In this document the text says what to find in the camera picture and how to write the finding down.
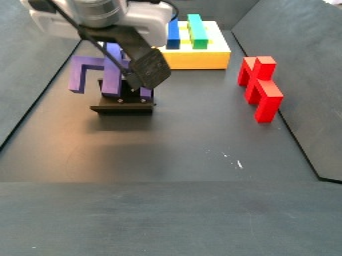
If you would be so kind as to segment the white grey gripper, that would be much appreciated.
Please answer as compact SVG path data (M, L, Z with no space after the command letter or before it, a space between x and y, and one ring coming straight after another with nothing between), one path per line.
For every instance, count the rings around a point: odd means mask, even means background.
M46 0L19 0L40 30L54 36L78 39L77 29L50 7ZM162 47L167 42L167 24L173 7L163 0L52 0L74 21L102 29L111 25L137 29L147 43Z

